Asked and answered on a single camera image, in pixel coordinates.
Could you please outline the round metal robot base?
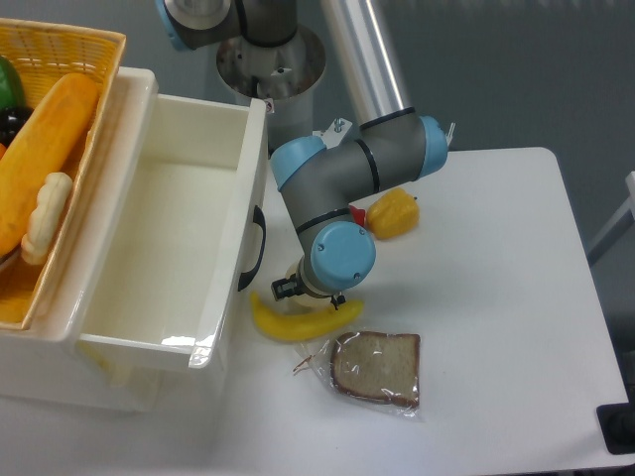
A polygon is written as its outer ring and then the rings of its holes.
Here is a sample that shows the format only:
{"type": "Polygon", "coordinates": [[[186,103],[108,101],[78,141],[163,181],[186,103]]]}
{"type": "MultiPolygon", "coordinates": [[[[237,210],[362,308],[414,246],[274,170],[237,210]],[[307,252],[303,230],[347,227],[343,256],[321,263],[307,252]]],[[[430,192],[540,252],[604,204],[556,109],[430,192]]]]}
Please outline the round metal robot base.
{"type": "Polygon", "coordinates": [[[314,93],[325,66],[321,40],[302,25],[281,46],[259,47],[237,37],[221,43],[216,54],[219,77],[238,105],[265,102],[270,151],[313,132],[314,93]]]}

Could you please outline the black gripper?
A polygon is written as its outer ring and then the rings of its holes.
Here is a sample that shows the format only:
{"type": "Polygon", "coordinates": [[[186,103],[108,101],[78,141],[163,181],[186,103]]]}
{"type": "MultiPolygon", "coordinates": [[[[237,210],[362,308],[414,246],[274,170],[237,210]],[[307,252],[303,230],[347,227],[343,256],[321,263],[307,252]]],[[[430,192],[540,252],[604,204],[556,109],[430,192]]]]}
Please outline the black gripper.
{"type": "Polygon", "coordinates": [[[335,310],[346,303],[346,298],[342,292],[325,292],[316,289],[311,283],[307,283],[299,273],[293,273],[289,278],[282,278],[271,284],[271,291],[274,300],[283,300],[295,295],[306,295],[316,299],[330,299],[335,310]]]}

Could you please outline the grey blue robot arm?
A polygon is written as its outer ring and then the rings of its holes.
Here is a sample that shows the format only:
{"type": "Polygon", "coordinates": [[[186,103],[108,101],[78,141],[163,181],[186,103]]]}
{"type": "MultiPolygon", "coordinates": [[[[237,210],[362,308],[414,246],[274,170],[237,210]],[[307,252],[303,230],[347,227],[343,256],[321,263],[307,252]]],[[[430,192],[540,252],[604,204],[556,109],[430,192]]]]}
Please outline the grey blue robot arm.
{"type": "Polygon", "coordinates": [[[178,50],[217,45],[216,68],[236,94],[270,109],[270,168],[303,255],[272,284],[275,299],[306,295],[342,302],[376,257],[350,204],[438,171],[445,132],[420,116],[402,80],[380,6],[325,1],[321,8],[359,124],[359,137],[329,146],[302,105],[325,68],[319,38],[298,20],[294,1],[160,1],[156,5],[178,50]]]}

